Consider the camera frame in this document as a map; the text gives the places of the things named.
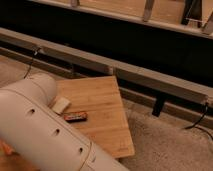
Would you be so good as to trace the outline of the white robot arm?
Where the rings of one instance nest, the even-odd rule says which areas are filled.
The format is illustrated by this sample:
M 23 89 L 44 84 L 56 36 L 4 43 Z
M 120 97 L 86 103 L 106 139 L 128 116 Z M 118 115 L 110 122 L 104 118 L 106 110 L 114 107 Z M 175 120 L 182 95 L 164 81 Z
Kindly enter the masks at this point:
M 0 88 L 0 139 L 41 171 L 129 171 L 49 108 L 56 94 L 42 73 Z

